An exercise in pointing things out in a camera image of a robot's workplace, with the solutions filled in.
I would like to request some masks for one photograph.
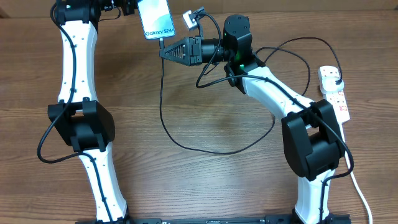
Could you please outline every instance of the smartphone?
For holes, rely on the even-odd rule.
[[[147,40],[175,35],[167,0],[140,0],[137,5],[142,29]]]

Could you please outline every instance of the wooden surface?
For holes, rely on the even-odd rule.
[[[295,12],[246,14],[253,48],[294,37],[329,41],[339,56],[351,121],[345,124],[354,173],[375,223],[397,223],[398,214],[398,12]],[[226,14],[215,15],[222,26]],[[180,16],[178,36],[189,34]],[[215,37],[209,21],[205,37]],[[94,219],[95,203],[78,159],[41,163],[36,148],[50,124],[47,105],[57,102],[62,78],[62,40],[50,19],[0,20],[0,223],[73,223]],[[290,213],[297,177],[285,161],[280,123],[256,146],[234,156],[211,156],[177,147],[159,120],[158,43],[147,41],[137,16],[102,22],[95,55],[101,104],[116,123],[114,165],[121,191],[137,218],[258,217]],[[317,68],[335,65],[322,43],[287,46],[312,67],[307,96],[320,100]],[[306,66],[277,53],[268,64],[297,92]],[[244,147],[271,125],[256,100],[221,83],[196,89],[201,67],[165,64],[164,117],[176,140],[220,152]],[[224,77],[220,66],[206,80]],[[54,130],[44,156],[72,153]],[[346,170],[345,163],[338,172]],[[329,208],[366,223],[366,211],[349,177],[333,180]]]
[[[0,0],[11,18],[48,17],[55,0]],[[170,10],[182,14],[204,6],[210,13],[393,10],[398,0],[168,0]],[[117,15],[117,10],[106,13]]]

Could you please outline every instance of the white power cord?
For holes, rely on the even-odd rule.
[[[344,137],[344,132],[343,132],[343,123],[349,121],[350,116],[348,112],[347,101],[343,91],[344,82],[336,84],[336,81],[340,79],[340,74],[339,70],[333,66],[320,67],[318,70],[318,77],[320,82],[319,86],[321,92],[323,93],[323,98],[333,105],[333,109],[335,111],[337,122],[339,124],[341,131],[341,138],[345,142],[346,139]],[[347,167],[350,168],[351,164],[349,163],[349,158],[347,156],[347,153],[345,153],[345,159]],[[359,196],[361,197],[361,200],[366,208],[366,211],[368,212],[369,224],[373,224],[371,208],[369,207],[368,202],[366,201],[364,195],[362,194],[361,189],[358,186],[358,183],[356,182],[354,172],[351,172],[350,175],[353,180],[355,189],[358,192]]]
[[[339,127],[340,127],[341,138],[342,138],[342,140],[343,140],[344,142],[346,142],[346,139],[345,139],[345,137],[344,137],[344,132],[343,132],[343,125],[342,125],[341,123],[339,123],[338,125],[339,125]],[[349,163],[349,158],[348,158],[348,156],[347,156],[347,152],[345,153],[345,159],[346,159],[346,163],[347,163],[347,168],[350,168],[350,167],[351,167],[351,164]],[[351,178],[352,178],[352,180],[353,180],[355,189],[356,189],[356,191],[358,192],[359,196],[361,197],[361,200],[362,200],[362,202],[363,202],[363,205],[365,206],[366,211],[367,211],[367,213],[368,213],[369,224],[373,224],[373,217],[372,217],[371,208],[369,207],[369,204],[368,204],[368,202],[366,201],[365,196],[362,194],[362,191],[361,191],[361,189],[359,188],[358,183],[356,182],[356,179],[355,179],[355,176],[354,176],[354,172],[353,172],[353,171],[350,173],[350,176],[351,176]]]

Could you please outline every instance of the brown wooden tabletop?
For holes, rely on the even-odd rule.
[[[294,12],[246,14],[253,48],[285,40],[321,37],[334,46],[343,69],[351,120],[347,144],[355,176],[375,223],[397,223],[398,213],[398,12]],[[222,28],[227,14],[214,15]],[[189,34],[174,17],[177,36]],[[216,29],[203,21],[205,37]],[[101,22],[95,52],[96,92],[116,123],[114,166],[131,215],[136,218],[262,217],[290,213],[297,177],[286,163],[280,123],[254,147],[233,156],[212,156],[176,146],[159,119],[159,45],[142,34],[138,16]],[[312,68],[307,97],[318,101],[317,70],[336,65],[316,40],[286,46]],[[81,162],[41,163],[37,144],[50,124],[47,105],[57,103],[62,79],[62,40],[50,19],[0,19],[0,223],[74,223],[95,219],[96,207]],[[276,53],[268,63],[276,77],[301,93],[305,64]],[[196,89],[201,67],[165,63],[164,117],[186,146],[228,152],[259,138],[270,112],[228,83]],[[203,81],[224,77],[222,66]],[[56,130],[43,154],[72,153]],[[346,170],[343,159],[338,172]],[[333,180],[331,212],[367,223],[349,177]]]

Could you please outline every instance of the silver connector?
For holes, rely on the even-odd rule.
[[[182,18],[184,19],[185,25],[187,25],[188,30],[193,30],[198,27],[198,23],[195,19],[190,19],[189,15],[192,14],[192,11],[189,10],[186,13],[182,14]]]

